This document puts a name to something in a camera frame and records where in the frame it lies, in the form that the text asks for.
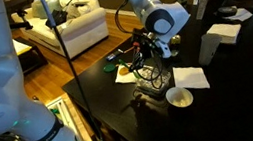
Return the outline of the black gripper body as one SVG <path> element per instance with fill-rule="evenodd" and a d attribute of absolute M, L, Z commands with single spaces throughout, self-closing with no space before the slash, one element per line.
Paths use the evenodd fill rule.
<path fill-rule="evenodd" d="M 135 69 L 142 68 L 146 59 L 153 58 L 155 54 L 161 54 L 161 50 L 156 47 L 149 35 L 141 29 L 132 31 L 131 43 L 134 50 L 133 63 Z"/>

